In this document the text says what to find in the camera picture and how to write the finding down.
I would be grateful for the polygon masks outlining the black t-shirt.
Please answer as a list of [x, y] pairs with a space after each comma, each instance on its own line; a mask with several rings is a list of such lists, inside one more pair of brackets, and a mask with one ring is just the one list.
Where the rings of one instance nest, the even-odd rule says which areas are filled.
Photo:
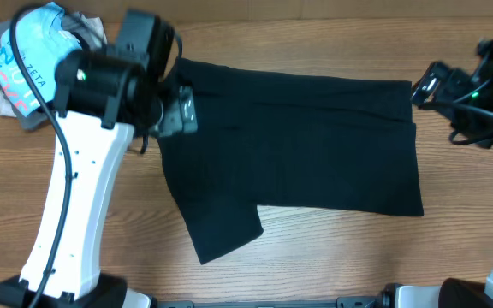
[[409, 82], [187, 59], [174, 79], [198, 128], [158, 145], [201, 263], [258, 238], [261, 205], [423, 215]]

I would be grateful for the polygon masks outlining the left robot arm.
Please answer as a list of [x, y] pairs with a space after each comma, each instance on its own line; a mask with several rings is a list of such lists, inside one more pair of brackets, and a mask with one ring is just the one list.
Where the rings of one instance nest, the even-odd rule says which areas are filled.
[[182, 42], [158, 15], [129, 10], [117, 41], [74, 50], [56, 67], [44, 112], [56, 131], [50, 185], [37, 238], [19, 275], [0, 282], [7, 307], [154, 307], [150, 295], [100, 269], [104, 222], [132, 140], [193, 133], [192, 89], [168, 66]]

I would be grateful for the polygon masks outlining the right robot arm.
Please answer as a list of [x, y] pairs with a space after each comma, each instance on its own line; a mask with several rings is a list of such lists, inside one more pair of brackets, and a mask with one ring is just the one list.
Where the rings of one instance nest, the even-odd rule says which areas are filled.
[[[433, 62], [413, 85], [410, 101], [447, 119], [452, 145], [493, 146], [493, 38], [478, 42], [472, 71]], [[434, 287], [390, 285], [381, 307], [493, 307], [493, 264], [483, 281], [448, 278]]]

